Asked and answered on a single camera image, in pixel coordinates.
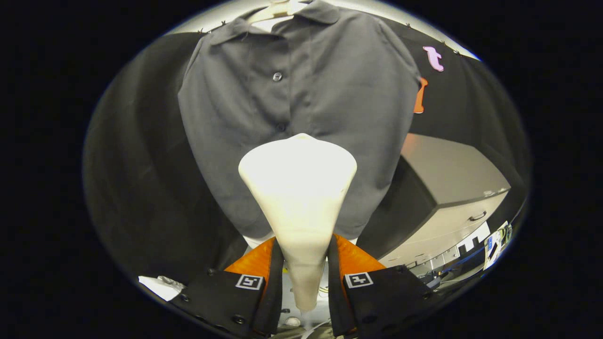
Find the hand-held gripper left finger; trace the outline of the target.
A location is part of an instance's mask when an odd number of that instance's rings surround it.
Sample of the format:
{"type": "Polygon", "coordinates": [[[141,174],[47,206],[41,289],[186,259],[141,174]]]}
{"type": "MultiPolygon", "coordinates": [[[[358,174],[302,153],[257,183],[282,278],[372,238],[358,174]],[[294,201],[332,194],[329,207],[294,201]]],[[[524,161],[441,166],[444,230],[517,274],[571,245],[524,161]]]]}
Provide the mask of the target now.
{"type": "Polygon", "coordinates": [[[281,314],[283,268],[272,237],[224,270],[205,268],[171,305],[225,338],[269,338],[281,314]]]}

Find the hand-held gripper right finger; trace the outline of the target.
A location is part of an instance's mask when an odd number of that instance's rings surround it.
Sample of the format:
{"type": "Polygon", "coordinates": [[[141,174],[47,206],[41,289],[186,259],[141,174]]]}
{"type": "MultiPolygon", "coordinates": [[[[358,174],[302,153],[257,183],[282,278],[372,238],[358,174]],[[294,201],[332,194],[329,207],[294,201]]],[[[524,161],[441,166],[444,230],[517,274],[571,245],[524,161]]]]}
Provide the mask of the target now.
{"type": "Polygon", "coordinates": [[[400,338],[443,298],[405,266],[385,267],[338,234],[329,244],[329,310],[334,336],[400,338]]]}

